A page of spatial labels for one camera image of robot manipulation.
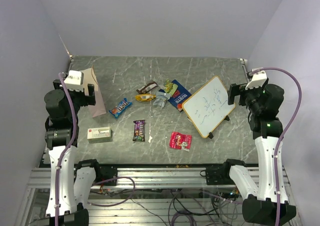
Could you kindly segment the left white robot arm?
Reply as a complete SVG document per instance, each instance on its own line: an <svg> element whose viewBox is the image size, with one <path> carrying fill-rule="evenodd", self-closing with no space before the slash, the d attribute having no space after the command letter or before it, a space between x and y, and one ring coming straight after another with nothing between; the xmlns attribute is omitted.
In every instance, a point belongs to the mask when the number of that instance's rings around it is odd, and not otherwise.
<svg viewBox="0 0 320 226"><path fill-rule="evenodd" d="M95 105L95 86L53 82L54 90L45 97L49 114L45 141L50 158L50 195L40 226L87 226L86 209L90 188L102 179L97 160L75 165L78 148L78 117L81 107Z"/></svg>

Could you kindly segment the pink paper bag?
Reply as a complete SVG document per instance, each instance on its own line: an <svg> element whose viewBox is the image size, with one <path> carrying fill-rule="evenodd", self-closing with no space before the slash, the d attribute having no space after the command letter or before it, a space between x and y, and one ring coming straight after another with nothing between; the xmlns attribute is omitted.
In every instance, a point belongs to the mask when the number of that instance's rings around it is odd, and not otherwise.
<svg viewBox="0 0 320 226"><path fill-rule="evenodd" d="M98 84L98 80L97 80L97 77L95 75L95 72L94 72L94 67L93 65L91 66L91 68L87 68L85 70L82 70L82 73L84 75L84 91L85 91L85 94L88 95L89 92L88 92L88 84L93 84L94 85L94 95L95 95L95 105L89 105L88 106L88 109L91 113L91 116L94 118L94 117L97 117L97 116L100 116L100 115L103 115L103 114L106 114L106 107L105 107L105 103L104 103L104 100L103 100L103 97L102 97L102 93L101 93L101 89L99 87L99 84Z"/></svg>

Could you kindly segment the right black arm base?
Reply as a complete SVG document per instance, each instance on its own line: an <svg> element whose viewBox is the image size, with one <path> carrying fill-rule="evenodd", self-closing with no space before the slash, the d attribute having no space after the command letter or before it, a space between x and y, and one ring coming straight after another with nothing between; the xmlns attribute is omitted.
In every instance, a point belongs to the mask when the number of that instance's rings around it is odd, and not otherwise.
<svg viewBox="0 0 320 226"><path fill-rule="evenodd" d="M205 178L207 185L233 185L234 182L229 177L229 171L229 166L210 165L205 170L201 170L199 174Z"/></svg>

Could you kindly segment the blue Burts chips bag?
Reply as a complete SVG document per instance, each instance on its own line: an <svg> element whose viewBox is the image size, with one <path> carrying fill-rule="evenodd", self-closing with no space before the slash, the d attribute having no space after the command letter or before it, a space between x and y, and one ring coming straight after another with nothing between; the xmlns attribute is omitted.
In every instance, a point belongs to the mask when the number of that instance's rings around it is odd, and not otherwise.
<svg viewBox="0 0 320 226"><path fill-rule="evenodd" d="M183 111L182 104L191 97L191 93L186 90L176 79L172 81L177 85L177 90L168 102L174 106L179 112ZM160 85L160 91L164 92L164 85Z"/></svg>

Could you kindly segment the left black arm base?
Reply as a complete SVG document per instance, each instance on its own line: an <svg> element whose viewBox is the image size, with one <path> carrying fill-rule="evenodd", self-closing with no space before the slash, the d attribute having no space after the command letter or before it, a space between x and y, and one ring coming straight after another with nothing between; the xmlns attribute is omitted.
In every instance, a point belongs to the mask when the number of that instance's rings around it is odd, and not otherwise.
<svg viewBox="0 0 320 226"><path fill-rule="evenodd" d="M118 176L118 170L113 165L100 165L99 181L114 179Z"/></svg>

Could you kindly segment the red candy packet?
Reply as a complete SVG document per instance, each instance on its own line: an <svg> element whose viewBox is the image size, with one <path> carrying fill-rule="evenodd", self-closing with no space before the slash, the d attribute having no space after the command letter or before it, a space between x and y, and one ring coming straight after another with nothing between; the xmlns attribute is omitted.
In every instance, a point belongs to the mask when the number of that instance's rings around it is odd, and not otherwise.
<svg viewBox="0 0 320 226"><path fill-rule="evenodd" d="M169 147L176 150L190 151L192 135L172 132L169 141Z"/></svg>

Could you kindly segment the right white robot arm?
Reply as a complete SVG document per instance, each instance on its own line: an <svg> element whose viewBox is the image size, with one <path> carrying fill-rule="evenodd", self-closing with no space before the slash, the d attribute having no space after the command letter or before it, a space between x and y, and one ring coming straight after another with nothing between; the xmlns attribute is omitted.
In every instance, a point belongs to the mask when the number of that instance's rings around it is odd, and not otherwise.
<svg viewBox="0 0 320 226"><path fill-rule="evenodd" d="M231 84L228 104L239 96L239 104L249 110L249 126L258 154L258 183L249 174L245 163L228 159L220 178L226 184L235 183L243 199L245 222L283 226L297 215L289 204L282 169L283 125L277 114L284 100L284 90L274 84L246 89L245 84Z"/></svg>

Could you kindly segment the small whiteboard with stand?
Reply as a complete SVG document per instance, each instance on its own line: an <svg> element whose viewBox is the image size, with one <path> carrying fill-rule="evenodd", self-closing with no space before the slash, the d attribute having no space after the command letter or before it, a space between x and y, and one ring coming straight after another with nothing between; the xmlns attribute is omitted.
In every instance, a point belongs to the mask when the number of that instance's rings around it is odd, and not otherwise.
<svg viewBox="0 0 320 226"><path fill-rule="evenodd" d="M214 129L235 109L228 104L228 93L218 76L214 76L183 104L187 114L202 138L209 137Z"/></svg>

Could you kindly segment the green snack packet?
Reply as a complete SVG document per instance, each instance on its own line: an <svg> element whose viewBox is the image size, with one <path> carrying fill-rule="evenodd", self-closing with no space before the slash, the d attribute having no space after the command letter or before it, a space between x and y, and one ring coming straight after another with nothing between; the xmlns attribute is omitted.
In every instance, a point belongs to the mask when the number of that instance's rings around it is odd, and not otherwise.
<svg viewBox="0 0 320 226"><path fill-rule="evenodd" d="M174 93L176 92L177 88L178 88L178 86L175 83L173 83L169 79L167 79L164 84L163 90L165 91L165 93L173 96Z"/></svg>

